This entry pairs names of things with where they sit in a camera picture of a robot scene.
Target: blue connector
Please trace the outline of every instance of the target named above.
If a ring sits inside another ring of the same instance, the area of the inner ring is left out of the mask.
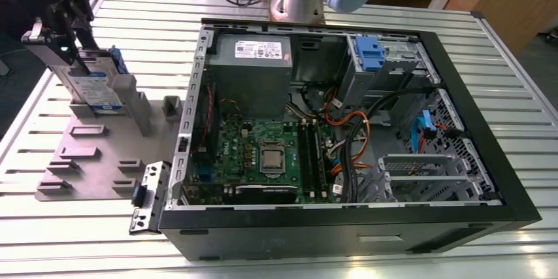
[[[356,53],[363,62],[363,71],[376,72],[381,69],[385,61],[385,50],[375,37],[357,36]]]
[[[419,125],[421,125],[421,131],[424,132],[424,135],[427,135],[427,132],[436,132],[436,126],[432,123],[429,110],[421,110],[421,117],[416,117],[415,120],[412,121],[412,127],[411,127],[412,153],[416,153],[419,150],[419,135],[416,134],[416,132],[419,131]]]
[[[212,182],[212,167],[206,165],[197,165],[197,176],[201,183]]]

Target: floor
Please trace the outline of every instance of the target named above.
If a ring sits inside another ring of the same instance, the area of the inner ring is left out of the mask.
[[[547,43],[543,35],[536,36],[517,59],[549,103],[558,108],[558,42]]]
[[[25,103],[46,66],[24,45],[0,34],[0,60],[9,68],[0,76],[0,139]]]

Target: orange wire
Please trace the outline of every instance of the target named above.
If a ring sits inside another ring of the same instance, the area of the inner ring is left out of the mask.
[[[328,98],[329,92],[332,91],[333,88],[328,88],[328,90],[325,91],[325,93],[323,94],[323,100],[325,100]]]
[[[420,141],[417,142],[417,153],[421,154],[424,153],[424,146],[425,146],[425,138],[424,138],[424,133],[421,134],[421,138]]]
[[[369,169],[369,168],[373,168],[373,166],[367,165],[364,163],[355,163],[355,168]],[[331,175],[335,176],[340,171],[341,171],[340,164],[337,164],[331,170]]]
[[[324,97],[329,94],[329,90],[331,89],[328,89],[325,91]],[[336,95],[337,95],[337,90],[333,91],[332,97],[331,97],[331,99],[327,102],[325,107],[324,107],[325,121],[333,126],[340,126],[340,125],[345,124],[355,116],[360,116],[363,118],[364,123],[365,123],[365,139],[364,139],[364,142],[363,142],[363,146],[360,147],[360,150],[357,151],[356,155],[353,155],[351,157],[352,161],[356,162],[364,154],[365,145],[368,144],[368,140],[369,140],[369,135],[371,135],[369,121],[368,121],[368,117],[365,116],[365,113],[361,112],[361,111],[355,111],[355,112],[348,113],[341,119],[339,119],[336,121],[329,119],[328,109],[329,109],[329,105],[331,105],[332,100],[335,99]],[[336,174],[339,172],[340,172],[340,164],[337,164],[331,169],[331,174]]]

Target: power supply label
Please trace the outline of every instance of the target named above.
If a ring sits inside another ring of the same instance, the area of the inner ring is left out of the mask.
[[[68,79],[77,91],[77,94],[86,101],[93,111],[98,114],[116,114],[121,108],[121,102],[116,93],[106,86],[106,73],[90,72],[88,76],[72,76]]]
[[[234,58],[281,59],[280,42],[236,42]]]

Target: metal worktable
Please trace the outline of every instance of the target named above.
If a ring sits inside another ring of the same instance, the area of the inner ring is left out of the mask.
[[[200,18],[266,20],[265,4],[92,0],[94,37],[121,48],[149,99],[184,99]],[[69,94],[46,71],[0,143],[0,273],[96,278],[548,278],[558,276],[558,115],[481,19],[467,12],[363,7],[329,24],[435,31],[543,220],[443,254],[188,262],[164,236],[128,236],[129,201],[40,203],[36,184],[69,121]]]

